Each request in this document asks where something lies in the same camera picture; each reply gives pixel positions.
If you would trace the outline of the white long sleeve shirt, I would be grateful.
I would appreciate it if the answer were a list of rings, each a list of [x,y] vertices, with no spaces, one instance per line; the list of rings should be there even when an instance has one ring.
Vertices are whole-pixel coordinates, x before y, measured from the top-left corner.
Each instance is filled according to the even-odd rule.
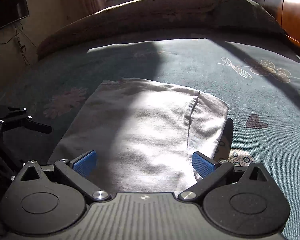
[[[198,180],[194,152],[214,156],[227,115],[224,101],[193,88],[144,79],[103,81],[49,162],[95,150],[89,179],[109,194],[179,194]]]

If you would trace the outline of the teal floral bed sheet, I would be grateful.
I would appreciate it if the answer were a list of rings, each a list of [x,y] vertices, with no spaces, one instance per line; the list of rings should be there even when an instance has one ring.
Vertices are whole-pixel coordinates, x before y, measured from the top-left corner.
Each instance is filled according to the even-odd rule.
[[[294,51],[277,41],[204,33],[91,41],[58,51],[0,92],[0,105],[26,107],[53,134],[16,131],[7,145],[23,159],[55,160],[53,149],[79,108],[47,117],[53,97],[77,88],[82,105],[102,81],[122,77],[187,86],[224,100],[234,121],[234,150],[264,163],[290,203],[284,235],[300,239],[300,57]]]

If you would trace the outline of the pink floral folded quilt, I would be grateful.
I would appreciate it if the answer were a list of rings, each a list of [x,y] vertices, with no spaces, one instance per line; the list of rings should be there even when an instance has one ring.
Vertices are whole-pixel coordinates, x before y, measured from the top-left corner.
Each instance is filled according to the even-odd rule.
[[[56,51],[116,35],[212,26],[207,15],[233,0],[133,0],[107,7],[59,29],[37,48],[41,60]]]

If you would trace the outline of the teal floral pillow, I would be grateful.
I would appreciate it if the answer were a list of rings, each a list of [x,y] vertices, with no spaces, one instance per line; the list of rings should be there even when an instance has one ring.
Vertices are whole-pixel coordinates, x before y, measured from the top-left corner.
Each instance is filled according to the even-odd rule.
[[[214,10],[215,24],[219,27],[254,29],[284,34],[286,31],[262,6],[253,0],[229,0]]]

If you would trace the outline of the black wall television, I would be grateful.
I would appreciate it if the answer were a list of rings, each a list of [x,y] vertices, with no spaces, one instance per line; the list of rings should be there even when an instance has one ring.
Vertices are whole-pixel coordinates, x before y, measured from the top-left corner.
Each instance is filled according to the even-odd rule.
[[[0,0],[0,29],[30,14],[27,0]]]

